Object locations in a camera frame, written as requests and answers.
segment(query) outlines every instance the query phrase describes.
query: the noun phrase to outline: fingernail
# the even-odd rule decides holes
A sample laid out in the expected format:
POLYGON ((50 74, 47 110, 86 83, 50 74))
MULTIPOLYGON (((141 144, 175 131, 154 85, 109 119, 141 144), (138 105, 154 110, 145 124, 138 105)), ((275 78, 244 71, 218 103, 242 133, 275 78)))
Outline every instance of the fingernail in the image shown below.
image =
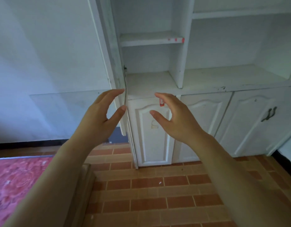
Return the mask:
POLYGON ((125 111, 125 110, 127 109, 127 106, 126 106, 126 105, 122 105, 122 106, 120 107, 120 109, 123 110, 123 111, 125 111))

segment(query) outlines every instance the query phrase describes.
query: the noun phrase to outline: hand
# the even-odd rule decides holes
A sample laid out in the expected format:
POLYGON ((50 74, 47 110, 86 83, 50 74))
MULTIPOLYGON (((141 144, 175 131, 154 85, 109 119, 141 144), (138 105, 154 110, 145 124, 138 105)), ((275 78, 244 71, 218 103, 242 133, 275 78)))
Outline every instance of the hand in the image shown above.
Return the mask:
POLYGON ((150 114, 162 126, 162 128, 174 139, 191 146, 192 141, 207 134, 198 124, 188 107, 176 96, 167 93, 155 93, 162 99, 172 112, 171 120, 167 120, 158 111, 151 110, 150 114))
POLYGON ((71 140, 76 144, 79 143, 89 152, 107 140, 125 114, 127 106, 119 107, 110 119, 107 119, 106 114, 115 97, 123 92, 124 89, 115 89, 101 93, 88 108, 71 140))

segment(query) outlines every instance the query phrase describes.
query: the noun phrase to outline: pink blanket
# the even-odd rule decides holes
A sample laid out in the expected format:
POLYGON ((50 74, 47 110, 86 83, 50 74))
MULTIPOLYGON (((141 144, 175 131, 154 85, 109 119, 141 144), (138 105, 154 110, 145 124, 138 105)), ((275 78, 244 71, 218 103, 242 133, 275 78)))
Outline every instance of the pink blanket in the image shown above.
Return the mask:
POLYGON ((25 197, 52 158, 0 159, 0 227, 25 197))

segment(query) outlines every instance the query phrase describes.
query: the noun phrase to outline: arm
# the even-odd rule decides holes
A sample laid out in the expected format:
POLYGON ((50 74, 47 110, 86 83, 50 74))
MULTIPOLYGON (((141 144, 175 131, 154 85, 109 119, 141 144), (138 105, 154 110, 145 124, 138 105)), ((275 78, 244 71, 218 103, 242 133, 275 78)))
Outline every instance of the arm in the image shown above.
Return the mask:
POLYGON ((4 226, 63 226, 83 162, 112 134, 125 113, 126 106, 121 106, 110 119, 106 117, 110 104, 123 91, 98 96, 4 226))
POLYGON ((185 104, 171 94, 155 95, 169 106, 172 119, 169 121, 154 110, 151 115, 170 136, 197 154, 238 226, 291 226, 291 211, 201 129, 185 104))

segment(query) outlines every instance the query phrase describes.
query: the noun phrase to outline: finger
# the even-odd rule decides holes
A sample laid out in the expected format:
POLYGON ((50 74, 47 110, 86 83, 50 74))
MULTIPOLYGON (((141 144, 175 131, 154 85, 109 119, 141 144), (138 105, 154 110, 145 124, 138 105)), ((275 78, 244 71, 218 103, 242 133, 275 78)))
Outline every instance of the finger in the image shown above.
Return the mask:
POLYGON ((162 114, 160 114, 158 111, 150 110, 150 114, 152 117, 162 126, 162 128, 166 131, 168 129, 169 124, 171 123, 168 121, 162 114))
POLYGON ((108 110, 110 104, 113 102, 113 100, 122 94, 125 90, 124 89, 114 89, 110 92, 108 92, 104 98, 101 100, 101 104, 105 107, 106 110, 108 110))
POLYGON ((174 111, 176 105, 182 103, 176 96, 172 94, 156 92, 155 96, 158 97, 159 99, 162 99, 170 108, 171 112, 174 111))
POLYGON ((125 114, 126 109, 127 109, 127 106, 125 105, 122 105, 121 107, 119 107, 115 111, 115 113, 112 115, 112 117, 108 119, 108 121, 106 121, 106 123, 114 129, 119 123, 119 121, 121 120, 121 118, 123 117, 123 115, 125 114))
POLYGON ((108 91, 105 91, 105 92, 101 93, 97 97, 97 99, 95 99, 94 103, 99 103, 106 96, 106 94, 108 94, 110 91, 112 91, 112 90, 108 90, 108 91))

